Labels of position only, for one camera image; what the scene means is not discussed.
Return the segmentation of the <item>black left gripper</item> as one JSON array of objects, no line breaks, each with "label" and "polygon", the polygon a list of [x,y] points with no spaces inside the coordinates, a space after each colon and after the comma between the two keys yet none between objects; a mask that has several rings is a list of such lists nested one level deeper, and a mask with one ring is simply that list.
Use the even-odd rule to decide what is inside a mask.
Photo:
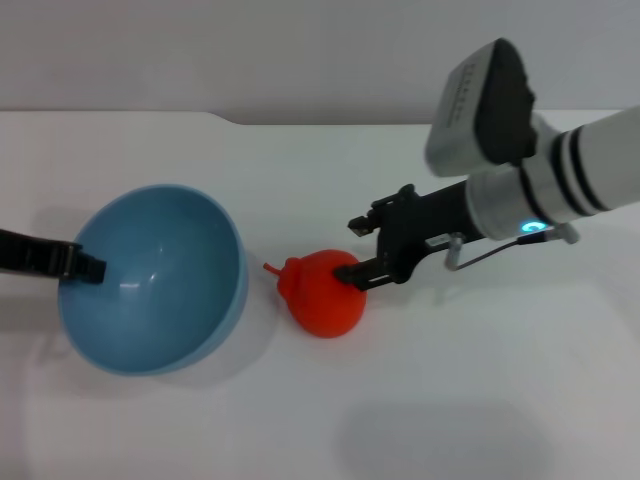
[{"label": "black left gripper", "polygon": [[1,230],[1,272],[101,284],[106,262],[79,244]]}]

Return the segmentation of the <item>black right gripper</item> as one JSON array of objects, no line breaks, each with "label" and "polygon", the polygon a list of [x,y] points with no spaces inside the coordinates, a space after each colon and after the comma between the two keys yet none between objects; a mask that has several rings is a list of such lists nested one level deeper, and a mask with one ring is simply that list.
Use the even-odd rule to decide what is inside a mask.
[{"label": "black right gripper", "polygon": [[429,239],[445,234],[459,234],[471,242],[480,239],[467,205],[464,181],[424,196],[408,184],[373,202],[365,215],[348,222],[348,229],[356,236],[379,229],[377,258],[333,270],[337,280],[362,292],[407,282],[418,263],[439,250],[427,244]]}]

